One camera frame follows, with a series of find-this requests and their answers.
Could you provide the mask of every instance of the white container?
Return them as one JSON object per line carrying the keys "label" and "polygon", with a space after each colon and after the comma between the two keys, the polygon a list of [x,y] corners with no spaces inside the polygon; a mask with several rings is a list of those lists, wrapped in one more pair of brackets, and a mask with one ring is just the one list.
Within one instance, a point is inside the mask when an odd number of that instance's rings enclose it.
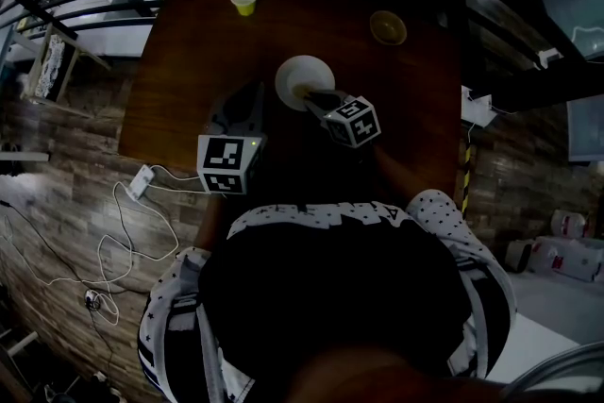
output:
{"label": "white container", "polygon": [[556,210],[551,217],[551,232],[556,237],[580,239],[585,236],[587,223],[585,217],[573,211]]}
{"label": "white container", "polygon": [[506,268],[515,273],[523,272],[529,264],[534,241],[515,241],[508,243],[506,250]]}
{"label": "white container", "polygon": [[600,281],[604,248],[563,237],[537,237],[528,268],[537,274],[557,272],[586,282]]}

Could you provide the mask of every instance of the white plate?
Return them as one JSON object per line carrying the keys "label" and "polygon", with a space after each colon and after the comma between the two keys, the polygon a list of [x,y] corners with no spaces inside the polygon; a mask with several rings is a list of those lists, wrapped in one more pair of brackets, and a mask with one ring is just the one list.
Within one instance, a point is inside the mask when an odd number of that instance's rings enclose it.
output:
{"label": "white plate", "polygon": [[302,100],[308,91],[334,90],[336,80],[324,62],[313,56],[289,58],[277,70],[275,88],[285,106],[306,111]]}

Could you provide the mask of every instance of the power adapter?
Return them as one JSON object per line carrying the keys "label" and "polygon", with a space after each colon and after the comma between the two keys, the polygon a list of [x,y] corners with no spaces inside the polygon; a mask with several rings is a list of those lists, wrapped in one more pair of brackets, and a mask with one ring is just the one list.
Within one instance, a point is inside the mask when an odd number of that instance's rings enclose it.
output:
{"label": "power adapter", "polygon": [[97,312],[101,309],[101,301],[98,300],[95,293],[90,289],[84,295],[84,306],[88,311]]}
{"label": "power adapter", "polygon": [[126,193],[130,199],[136,202],[139,198],[141,198],[154,177],[155,173],[153,173],[153,170],[151,170],[151,168],[149,168],[147,165],[143,165],[139,170],[139,173],[137,173],[134,179],[130,182],[130,185],[126,187]]}

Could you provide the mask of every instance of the wire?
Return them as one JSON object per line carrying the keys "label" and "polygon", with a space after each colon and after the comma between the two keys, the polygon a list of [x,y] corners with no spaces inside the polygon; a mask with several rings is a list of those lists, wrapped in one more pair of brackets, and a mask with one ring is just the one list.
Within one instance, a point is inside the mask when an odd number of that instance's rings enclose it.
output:
{"label": "wire", "polygon": [[107,380],[109,381],[109,385],[110,385],[111,384],[111,362],[113,361],[113,354],[114,354],[113,349],[109,345],[109,342],[107,341],[105,336],[103,336],[103,334],[101,334],[101,331],[98,330],[96,321],[94,321],[94,316],[92,315],[92,310],[90,308],[88,309],[88,313],[91,316],[92,327],[94,327],[96,334],[98,334],[99,338],[101,338],[103,340],[103,343],[105,343],[105,346],[109,350],[109,358],[107,359]]}
{"label": "wire", "polygon": [[198,180],[198,179],[200,179],[200,176],[190,176],[190,177],[186,177],[186,178],[179,178],[178,176],[172,175],[172,173],[170,172],[170,170],[168,170],[166,167],[161,166],[161,165],[153,165],[153,166],[151,166],[151,170],[153,170],[154,168],[161,168],[164,172],[166,172],[174,180],[178,180],[178,181],[188,181],[188,180]]}
{"label": "wire", "polygon": [[[103,278],[102,280],[85,280],[80,278],[77,273],[75,272],[75,270],[73,270],[73,268],[70,266],[70,268],[72,269],[72,271],[74,272],[75,276],[77,277],[77,279],[73,279],[70,277],[57,277],[54,278],[50,281],[45,281],[43,279],[41,279],[40,277],[38,277],[38,275],[35,273],[35,271],[33,270],[33,268],[31,267],[31,265],[29,264],[29,262],[26,260],[25,256],[21,253],[21,251],[19,249],[17,249],[17,246],[13,243],[12,241],[12,226],[10,225],[10,220],[8,219],[8,217],[6,217],[5,215],[5,224],[7,223],[8,220],[8,225],[10,226],[10,238],[8,238],[7,236],[3,236],[3,238],[9,242],[17,251],[17,253],[21,256],[22,260],[24,261],[25,265],[27,266],[27,268],[29,269],[29,271],[31,272],[31,274],[42,284],[44,284],[45,286],[51,286],[53,285],[55,282],[59,282],[60,280],[65,280],[65,281],[70,281],[70,282],[80,282],[84,285],[86,284],[106,284],[107,285],[107,293],[106,294],[101,294],[98,291],[93,291],[95,296],[94,296],[94,301],[96,301],[96,299],[100,299],[101,301],[103,301],[105,303],[105,307],[107,309],[107,311],[112,315],[115,316],[115,321],[110,321],[108,318],[106,318],[101,312],[98,312],[98,315],[101,316],[103,319],[105,319],[105,321],[107,321],[109,324],[111,324],[112,326],[117,326],[119,321],[120,321],[120,309],[117,306],[117,304],[115,303],[115,301],[113,300],[113,294],[111,292],[111,286],[110,283],[112,282],[117,282],[118,280],[123,279],[124,277],[127,277],[130,272],[132,271],[132,267],[133,267],[133,259],[132,256],[133,255],[138,255],[140,257],[144,257],[146,259],[150,259],[153,261],[160,261],[160,260],[164,260],[167,257],[169,257],[170,255],[174,254],[174,252],[176,252],[178,250],[178,247],[180,246],[180,242],[178,240],[178,237],[176,235],[176,233],[174,232],[174,229],[172,228],[172,226],[170,225],[170,223],[168,222],[168,220],[157,210],[152,209],[151,207],[146,206],[145,204],[139,202],[138,200],[136,200],[136,203],[138,203],[140,206],[145,207],[148,210],[151,210],[152,212],[154,212],[155,214],[157,214],[157,216],[159,216],[165,223],[166,225],[170,228],[170,231],[172,232],[172,235],[175,239],[175,246],[174,248],[168,252],[167,254],[165,254],[162,257],[152,257],[149,256],[147,254],[144,254],[143,252],[137,252],[134,250],[133,248],[133,243],[132,243],[132,239],[130,238],[130,235],[128,234],[127,230],[126,230],[126,226],[124,225],[124,216],[122,214],[122,208],[120,206],[120,203],[117,199],[117,196],[115,195],[115,191],[117,189],[118,186],[122,186],[122,188],[126,189],[126,186],[121,182],[118,181],[117,183],[115,183],[115,185],[113,185],[113,200],[115,200],[115,203],[117,205],[118,208],[118,213],[120,215],[120,224],[122,226],[122,229],[126,235],[127,241],[128,241],[128,245],[126,245],[125,243],[122,243],[120,241],[118,241],[117,239],[115,239],[114,237],[111,237],[108,234],[105,234],[101,240],[99,241],[99,244],[96,248],[96,256],[98,258],[98,263],[99,263],[99,269],[101,272],[101,277]],[[53,254],[55,254],[57,256],[58,259],[62,260],[62,258],[59,256],[59,254],[57,254],[57,252],[50,246],[50,244],[48,244],[48,242],[44,239],[44,237],[41,235],[41,233],[35,228],[33,227],[34,230],[36,231],[36,233],[38,234],[38,236],[42,239],[42,241],[46,244],[46,246],[48,246],[50,248],[50,250],[53,252]],[[114,277],[112,279],[107,279],[107,276],[105,275],[105,268],[103,267],[103,261],[101,259],[101,248],[103,246],[103,242],[109,239],[113,242],[116,242],[117,244],[119,244],[122,248],[124,248],[125,250],[127,250],[129,258],[128,258],[128,268],[127,270],[121,274],[118,277]]]}
{"label": "wire", "polygon": [[570,40],[570,42],[575,43],[575,39],[577,38],[577,32],[581,31],[581,32],[602,32],[604,33],[604,29],[602,27],[581,27],[580,25],[575,25],[575,27],[573,28],[573,38]]}
{"label": "wire", "polygon": [[[178,177],[173,175],[168,169],[166,169],[165,167],[161,166],[161,165],[153,165],[151,166],[151,170],[153,170],[154,168],[161,168],[164,172],[166,172],[169,176],[171,176],[173,179],[178,180],[178,181],[187,181],[187,180],[194,180],[194,179],[199,179],[199,176],[191,176],[191,177]],[[41,235],[41,233],[38,231],[38,229],[31,223],[31,221],[29,219],[27,219],[20,211],[18,211],[15,207],[13,207],[10,203],[8,202],[2,202],[2,205],[12,208],[14,209],[21,218],[23,218],[30,226],[31,228],[36,232],[36,234],[38,235],[38,237],[40,237],[40,239],[42,240],[42,242],[44,243],[44,245],[46,245],[46,247],[55,255],[55,257],[60,260],[66,267],[69,268],[69,270],[74,274],[75,279],[70,278],[70,277],[57,277],[54,278],[50,281],[46,281],[42,278],[40,278],[36,272],[33,270],[33,268],[31,267],[31,265],[29,264],[29,262],[27,261],[27,259],[25,258],[25,256],[23,255],[23,253],[17,248],[17,246],[14,244],[14,242],[12,241],[13,239],[13,230],[12,230],[12,224],[10,223],[9,218],[5,215],[4,216],[4,223],[5,223],[5,233],[8,233],[8,229],[10,229],[10,234],[7,235],[2,235],[2,238],[5,239],[8,243],[10,243],[10,245],[13,246],[13,248],[16,250],[16,252],[19,254],[19,256],[21,257],[21,259],[23,260],[25,266],[27,267],[27,269],[29,269],[29,272],[31,272],[32,276],[34,278],[36,278],[40,283],[44,284],[45,286],[51,286],[53,285],[55,282],[59,282],[60,280],[65,280],[65,281],[69,281],[69,282],[79,282],[83,285],[85,285],[88,289],[91,290],[92,294],[93,294],[93,300],[92,303],[95,304],[97,301],[98,302],[104,302],[105,303],[105,309],[108,311],[109,314],[111,314],[111,316],[114,316],[114,321],[110,321],[110,319],[108,319],[107,317],[105,317],[103,315],[102,312],[98,312],[98,315],[103,318],[107,323],[109,323],[112,326],[117,326],[119,321],[120,321],[120,309],[117,306],[117,304],[115,303],[115,300],[113,299],[114,295],[117,294],[123,294],[125,292],[132,292],[132,293],[137,293],[137,294],[148,294],[148,293],[144,293],[144,292],[140,292],[140,291],[135,291],[132,289],[124,289],[123,291],[119,292],[119,293],[114,293],[111,290],[111,283],[115,283],[118,280],[121,280],[125,277],[127,277],[130,272],[132,272],[132,268],[134,266],[134,262],[132,257],[133,256],[139,256],[145,259],[149,259],[155,262],[159,262],[161,260],[165,260],[168,257],[170,257],[172,254],[174,254],[178,248],[180,247],[180,241],[178,240],[178,237],[174,231],[174,229],[172,228],[172,225],[170,225],[170,222],[168,221],[168,219],[166,219],[166,217],[160,213],[159,211],[141,203],[139,200],[137,199],[132,199],[134,202],[136,202],[138,205],[140,205],[141,207],[144,207],[145,209],[155,213],[159,218],[161,218],[161,220],[163,220],[165,222],[165,224],[168,226],[168,228],[170,229],[170,232],[172,233],[172,236],[174,237],[175,240],[175,246],[172,250],[170,250],[168,253],[166,253],[165,255],[161,256],[161,257],[153,257],[150,256],[148,254],[145,254],[143,252],[139,252],[134,250],[134,243],[132,242],[132,239],[130,238],[130,235],[128,234],[127,230],[126,230],[126,225],[124,224],[124,215],[122,214],[122,207],[120,206],[120,202],[117,199],[117,196],[115,194],[116,189],[118,186],[121,186],[127,193],[127,189],[126,186],[124,185],[124,183],[122,183],[121,181],[118,181],[115,183],[115,185],[113,185],[113,190],[112,190],[112,195],[113,195],[113,200],[115,201],[115,205],[117,205],[117,209],[118,209],[118,213],[120,215],[120,225],[122,226],[122,230],[124,231],[124,234],[126,235],[126,239],[127,239],[127,244],[117,240],[116,238],[105,234],[103,235],[103,237],[101,237],[101,240],[98,243],[98,246],[96,248],[96,257],[98,258],[98,265],[99,265],[99,270],[101,273],[101,278],[102,280],[85,280],[82,277],[80,277],[77,272],[76,269],[69,263],[67,262],[64,258],[62,258],[57,251],[52,247],[52,245],[50,245],[50,243],[48,243],[48,241],[46,241],[46,239],[44,239],[44,237]],[[158,190],[164,190],[166,192],[174,192],[174,193],[178,193],[178,192],[183,192],[183,193],[202,193],[202,194],[207,194],[206,192],[198,192],[198,191],[192,191],[192,190],[177,190],[177,189],[169,189],[169,188],[164,188],[164,187],[158,187],[156,185],[148,185],[152,188],[158,189]],[[127,270],[121,274],[118,277],[114,277],[112,279],[107,279],[107,276],[105,274],[105,268],[103,266],[103,260],[101,259],[101,248],[103,247],[103,242],[109,239],[115,243],[117,243],[118,245],[120,245],[124,250],[126,250],[128,252],[128,268]],[[88,284],[105,284],[107,286],[107,289],[103,292],[101,289],[93,289],[91,288]]]}
{"label": "wire", "polygon": [[149,183],[148,185],[150,188],[155,188],[158,190],[164,190],[166,192],[176,192],[176,193],[201,193],[204,195],[207,195],[208,192],[200,192],[200,191],[196,191],[196,190],[177,190],[174,188],[166,188],[166,187],[159,187],[158,185],[152,185],[151,183]]}
{"label": "wire", "polygon": [[[467,93],[467,94],[466,94],[466,96],[468,96],[468,99],[469,99],[470,101],[474,101],[474,99],[472,99],[472,96],[470,95],[470,93]],[[491,108],[491,109],[493,109],[493,110],[495,110],[495,111],[502,112],[502,113],[504,113],[504,114],[516,114],[516,113],[518,112],[518,111],[509,112],[509,111],[505,111],[505,110],[503,110],[503,109],[496,108],[495,106],[493,106],[493,103],[489,104],[489,108]]]}
{"label": "wire", "polygon": [[[16,207],[14,207],[13,205],[8,204],[8,206],[15,210],[19,216],[24,219],[29,226],[36,232],[36,234],[38,235],[38,237],[40,237],[40,239],[42,240],[42,242],[44,243],[44,245],[46,245],[46,247],[48,247],[48,249],[55,255],[55,257],[62,262],[64,265],[66,265],[67,267],[69,267],[69,270],[74,274],[76,280],[73,279],[68,279],[68,280],[72,280],[73,282],[79,282],[81,284],[83,284],[84,286],[86,286],[88,289],[92,290],[92,287],[89,286],[85,280],[82,279],[82,277],[80,277],[77,272],[76,269],[74,269],[74,267],[67,262],[67,260],[65,260],[63,257],[61,257],[57,251],[50,245],[50,243],[48,243],[48,241],[46,241],[46,239],[44,239],[44,237],[41,235],[41,233],[36,229],[36,227],[31,223],[31,221],[25,217],[19,210],[17,210]],[[25,258],[25,256],[23,255],[23,253],[17,248],[17,246],[14,244],[14,242],[12,241],[13,239],[13,230],[12,230],[12,223],[10,222],[10,219],[5,215],[4,216],[4,227],[5,227],[5,233],[10,232],[10,234],[8,235],[8,237],[6,235],[2,235],[2,238],[4,240],[6,240],[8,243],[10,243],[13,248],[17,251],[17,253],[19,254],[19,256],[21,257],[21,259],[23,260],[23,262],[25,263],[25,266],[27,267],[27,269],[29,269],[29,272],[31,272],[32,276],[34,278],[36,278],[39,282],[41,282],[44,285],[52,285],[52,283],[54,281],[51,282],[46,282],[45,280],[41,279],[38,277],[38,275],[35,273],[35,271],[32,269],[31,265],[29,265],[29,262],[27,261],[27,259]],[[123,294],[123,293],[135,293],[135,294],[144,294],[147,295],[149,294],[149,292],[146,291],[137,291],[136,289],[127,289],[127,288],[123,288],[122,291],[120,291],[119,293],[113,293],[113,295],[119,295],[119,294]]]}
{"label": "wire", "polygon": [[471,144],[472,142],[470,141],[470,133],[472,132],[472,130],[474,129],[474,126],[476,126],[476,123],[472,123],[472,125],[470,126],[470,129],[468,129],[468,144]]}

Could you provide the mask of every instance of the small bowl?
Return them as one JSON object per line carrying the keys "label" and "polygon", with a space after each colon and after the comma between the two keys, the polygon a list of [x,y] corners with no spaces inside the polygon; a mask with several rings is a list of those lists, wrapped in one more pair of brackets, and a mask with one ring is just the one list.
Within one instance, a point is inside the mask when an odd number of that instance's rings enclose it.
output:
{"label": "small bowl", "polygon": [[405,23],[388,10],[378,10],[369,19],[371,33],[380,44],[399,45],[407,39]]}

